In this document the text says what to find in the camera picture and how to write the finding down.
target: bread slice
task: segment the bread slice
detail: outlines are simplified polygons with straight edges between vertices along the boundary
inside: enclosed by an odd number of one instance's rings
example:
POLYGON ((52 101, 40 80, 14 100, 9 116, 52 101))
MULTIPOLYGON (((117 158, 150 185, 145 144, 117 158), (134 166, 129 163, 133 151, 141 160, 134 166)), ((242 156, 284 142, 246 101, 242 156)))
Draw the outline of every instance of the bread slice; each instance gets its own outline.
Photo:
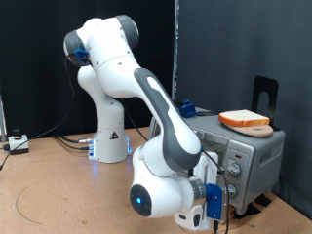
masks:
POLYGON ((226 111, 218 114, 218 120, 226 125, 234 127, 250 127, 256 125, 268 125, 270 119, 249 110, 226 111))

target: silver appliance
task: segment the silver appliance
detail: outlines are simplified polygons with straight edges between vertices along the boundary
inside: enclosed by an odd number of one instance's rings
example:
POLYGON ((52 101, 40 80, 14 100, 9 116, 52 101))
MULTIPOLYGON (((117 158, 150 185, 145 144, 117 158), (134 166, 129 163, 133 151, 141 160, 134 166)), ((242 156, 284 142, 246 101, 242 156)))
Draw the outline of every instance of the silver appliance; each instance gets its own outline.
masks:
MULTIPOLYGON (((242 215, 250 202, 270 191, 279 179, 285 133, 275 131, 272 136, 254 137, 234 132, 221 124, 215 116, 193 116, 184 119, 197 134, 205 150, 218 155, 229 183, 230 204, 242 215)), ((148 133, 153 138, 160 133, 154 118, 148 133)), ((218 185, 224 187, 221 177, 218 185)))

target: black panel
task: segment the black panel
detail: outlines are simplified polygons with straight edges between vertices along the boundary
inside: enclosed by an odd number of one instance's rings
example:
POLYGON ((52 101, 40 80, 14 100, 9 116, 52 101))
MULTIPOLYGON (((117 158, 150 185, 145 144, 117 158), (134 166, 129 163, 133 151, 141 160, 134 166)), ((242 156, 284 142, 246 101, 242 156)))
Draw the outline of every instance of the black panel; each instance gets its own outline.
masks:
POLYGON ((184 216, 184 215, 182 215, 182 214, 179 214, 178 216, 179 216, 179 218, 181 218, 181 219, 183 219, 183 220, 186 220, 186 216, 184 216))
MULTIPOLYGON (((134 55, 153 71, 169 92, 172 85, 175 28, 174 0, 1 1, 0 75, 7 130, 21 127, 34 137, 64 116, 71 93, 64 70, 63 39, 91 18, 131 17, 140 41, 134 55)), ((90 96, 77 82, 78 68, 68 62, 75 100, 64 135, 96 131, 97 116, 90 96)), ((125 101, 139 127, 149 126, 151 114, 138 98, 125 101)), ((126 128, 132 128, 128 117, 126 128)))
POLYGON ((268 111, 265 113, 265 116, 270 118, 270 126, 273 127, 274 117, 275 117, 275 108, 276 100, 278 95, 279 83, 276 80, 256 76, 254 78, 253 85, 253 101, 252 101, 252 111, 259 113, 257 107, 259 106, 260 94, 265 92, 269 97, 268 111))
POLYGON ((16 149, 16 150, 11 151, 11 155, 23 154, 23 153, 29 153, 29 148, 16 149))
POLYGON ((248 207, 247 207, 247 210, 242 214, 242 215, 239 215, 235 212, 234 216, 237 218, 237 219, 242 219, 246 216, 249 216, 249 215, 256 215, 256 214, 259 214, 261 213, 261 210, 259 210, 257 207, 254 207, 252 203, 248 204, 248 207))
POLYGON ((312 218, 312 2, 179 2, 177 99, 251 109, 254 77, 277 80, 274 125, 286 142, 274 192, 312 218))

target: table surface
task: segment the table surface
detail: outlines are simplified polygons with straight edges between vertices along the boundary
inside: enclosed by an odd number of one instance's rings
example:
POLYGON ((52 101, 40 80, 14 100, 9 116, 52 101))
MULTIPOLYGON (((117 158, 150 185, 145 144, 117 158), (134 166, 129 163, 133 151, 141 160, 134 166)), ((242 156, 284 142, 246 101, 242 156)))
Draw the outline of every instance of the table surface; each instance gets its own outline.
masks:
MULTIPOLYGON (((141 130, 147 136, 148 128, 141 130)), ((132 149, 144 143, 136 130, 126 134, 132 149)), ((1 162, 5 156, 2 151, 1 162)), ((35 139, 29 153, 10 156, 0 172, 0 233, 185 233, 173 216, 138 215, 128 195, 132 182, 131 156, 103 164, 54 138, 35 139)), ((310 219, 272 193, 266 196, 272 203, 267 208, 255 204, 260 214, 231 219, 229 233, 312 233, 310 219)))

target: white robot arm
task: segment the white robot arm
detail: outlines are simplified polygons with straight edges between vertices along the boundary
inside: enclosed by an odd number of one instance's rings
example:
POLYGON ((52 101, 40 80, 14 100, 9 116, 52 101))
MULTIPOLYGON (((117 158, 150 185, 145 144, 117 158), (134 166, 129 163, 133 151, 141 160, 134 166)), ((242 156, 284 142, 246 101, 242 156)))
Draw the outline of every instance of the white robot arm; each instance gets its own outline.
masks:
POLYGON ((131 50, 137 43, 136 24, 127 16, 118 16, 88 20, 66 35, 63 47, 73 64, 91 62, 98 83, 108 96, 141 98, 160 125, 161 134, 134 153, 130 199, 136 212, 147 217, 175 215, 175 221, 186 228, 210 229, 212 223, 204 221, 205 183, 215 183, 216 168, 206 156, 201 156, 198 137, 181 119, 156 76, 137 64, 131 50), (210 175, 205 171, 208 165, 210 175), (201 176, 180 174, 196 166, 201 176))
POLYGON ((102 163, 125 160, 129 152, 124 130, 124 107, 105 93, 91 66, 79 69, 78 82, 92 97, 97 110, 97 131, 89 144, 89 159, 102 163))

